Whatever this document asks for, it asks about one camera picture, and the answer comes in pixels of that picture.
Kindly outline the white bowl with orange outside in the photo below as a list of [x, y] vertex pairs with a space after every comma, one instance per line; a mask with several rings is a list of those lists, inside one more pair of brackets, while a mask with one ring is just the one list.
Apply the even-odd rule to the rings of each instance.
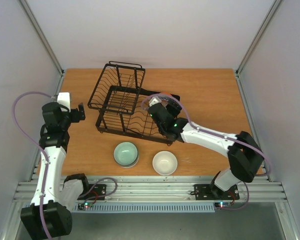
[[161, 92], [159, 97], [160, 98], [170, 98], [170, 97], [172, 97], [172, 95], [169, 93]]

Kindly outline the plain white bowl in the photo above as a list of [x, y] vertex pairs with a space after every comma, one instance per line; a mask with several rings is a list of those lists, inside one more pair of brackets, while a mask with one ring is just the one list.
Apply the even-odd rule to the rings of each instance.
[[153, 157], [152, 166], [159, 175], [169, 176], [176, 171], [178, 160], [173, 153], [169, 151], [160, 151]]

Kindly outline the black wire dish rack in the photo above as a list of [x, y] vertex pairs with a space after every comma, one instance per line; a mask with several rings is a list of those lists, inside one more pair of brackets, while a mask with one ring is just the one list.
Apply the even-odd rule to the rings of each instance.
[[88, 101], [99, 116], [95, 126], [100, 133], [137, 138], [170, 146], [173, 142], [159, 133], [153, 119], [141, 107], [154, 94], [142, 87], [146, 70], [140, 64], [109, 61], [96, 82]]

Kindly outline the red patterned bowl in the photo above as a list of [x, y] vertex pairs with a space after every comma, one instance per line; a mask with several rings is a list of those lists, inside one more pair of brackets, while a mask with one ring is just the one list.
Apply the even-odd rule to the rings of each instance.
[[172, 99], [171, 95], [165, 95], [164, 94], [164, 95], [159, 95], [158, 97], [161, 100], [161, 104], [164, 107], [167, 107], [168, 105], [173, 106], [176, 103], [175, 100]]

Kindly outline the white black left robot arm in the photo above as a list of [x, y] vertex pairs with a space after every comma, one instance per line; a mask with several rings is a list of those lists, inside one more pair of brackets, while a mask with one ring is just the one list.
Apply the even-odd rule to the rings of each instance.
[[85, 120], [82, 103], [69, 108], [58, 102], [42, 107], [44, 124], [40, 129], [39, 149], [41, 164], [36, 191], [28, 207], [21, 210], [21, 221], [33, 240], [47, 240], [69, 235], [72, 210], [77, 199], [86, 199], [91, 193], [87, 177], [77, 173], [61, 182], [72, 123]]

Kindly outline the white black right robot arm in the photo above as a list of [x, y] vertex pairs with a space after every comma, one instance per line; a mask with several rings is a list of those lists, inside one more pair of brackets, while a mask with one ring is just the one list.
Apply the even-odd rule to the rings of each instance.
[[251, 183], [264, 161], [261, 149], [245, 131], [230, 134], [200, 126], [187, 118], [178, 117], [180, 105], [169, 100], [164, 103], [152, 97], [147, 108], [159, 133], [168, 140], [195, 144], [215, 151], [228, 159], [229, 168], [218, 172], [208, 187], [214, 200], [224, 197], [239, 182]]

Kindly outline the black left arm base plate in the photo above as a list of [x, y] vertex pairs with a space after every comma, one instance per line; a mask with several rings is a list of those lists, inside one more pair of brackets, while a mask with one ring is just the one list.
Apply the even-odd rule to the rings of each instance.
[[79, 197], [78, 200], [86, 200], [88, 198], [92, 198], [92, 200], [94, 201], [97, 197], [97, 201], [103, 201], [105, 199], [105, 197], [103, 195], [105, 195], [107, 193], [107, 185], [106, 184], [97, 184], [92, 190], [91, 192], [89, 192], [87, 195], [85, 195], [84, 197]]

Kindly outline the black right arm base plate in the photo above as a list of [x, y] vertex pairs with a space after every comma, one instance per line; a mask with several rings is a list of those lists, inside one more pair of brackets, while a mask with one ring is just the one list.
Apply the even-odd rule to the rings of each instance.
[[239, 200], [239, 190], [237, 185], [233, 185], [229, 190], [222, 191], [210, 184], [195, 184], [190, 195], [195, 196], [196, 200]]

